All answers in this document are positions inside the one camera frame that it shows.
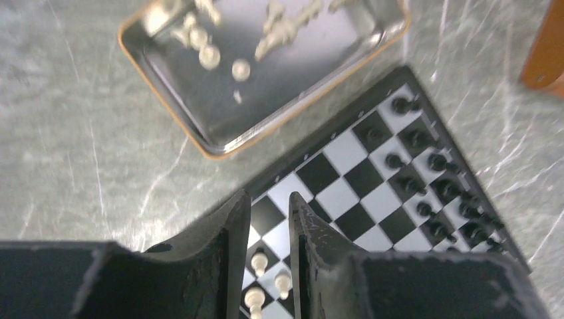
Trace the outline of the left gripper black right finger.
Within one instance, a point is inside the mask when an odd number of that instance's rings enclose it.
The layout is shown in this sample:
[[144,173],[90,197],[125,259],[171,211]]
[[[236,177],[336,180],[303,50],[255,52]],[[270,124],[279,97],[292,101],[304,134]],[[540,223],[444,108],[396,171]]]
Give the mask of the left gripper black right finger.
[[369,252],[289,197],[296,318],[548,318],[527,273],[493,253]]

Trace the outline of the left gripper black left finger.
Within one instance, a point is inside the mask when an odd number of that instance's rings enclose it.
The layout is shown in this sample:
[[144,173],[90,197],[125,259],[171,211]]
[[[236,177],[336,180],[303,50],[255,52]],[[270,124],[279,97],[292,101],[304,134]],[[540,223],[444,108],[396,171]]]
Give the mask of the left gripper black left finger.
[[238,191],[176,236],[134,252],[114,241],[3,241],[2,318],[237,318],[251,217]]

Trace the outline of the white chess rook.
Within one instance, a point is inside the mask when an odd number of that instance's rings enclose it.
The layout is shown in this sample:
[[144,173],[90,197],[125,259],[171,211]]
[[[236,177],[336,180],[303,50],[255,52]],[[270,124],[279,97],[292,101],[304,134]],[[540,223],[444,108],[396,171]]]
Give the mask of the white chess rook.
[[259,287],[250,288],[244,295],[243,301],[249,308],[251,319],[262,319],[262,307],[265,303],[265,293]]

